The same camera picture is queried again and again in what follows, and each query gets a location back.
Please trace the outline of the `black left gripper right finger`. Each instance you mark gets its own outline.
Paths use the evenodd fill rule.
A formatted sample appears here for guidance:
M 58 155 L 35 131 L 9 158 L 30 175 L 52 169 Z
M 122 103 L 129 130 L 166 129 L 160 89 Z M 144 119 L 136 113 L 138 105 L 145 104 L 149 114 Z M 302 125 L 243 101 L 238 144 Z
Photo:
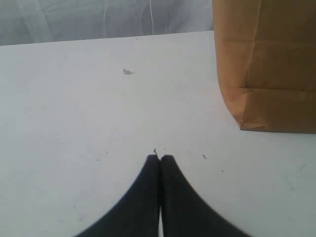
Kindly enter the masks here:
M 176 160 L 160 160 L 162 225 L 165 237 L 247 237 L 215 212 L 192 188 Z

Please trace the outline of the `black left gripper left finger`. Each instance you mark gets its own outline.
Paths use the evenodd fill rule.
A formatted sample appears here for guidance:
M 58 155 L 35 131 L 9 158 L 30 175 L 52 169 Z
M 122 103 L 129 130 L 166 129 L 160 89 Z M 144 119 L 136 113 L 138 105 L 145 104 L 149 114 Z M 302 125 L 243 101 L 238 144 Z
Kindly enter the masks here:
M 136 180 L 104 216 L 79 237 L 157 237 L 160 209 L 160 161 L 146 158 Z

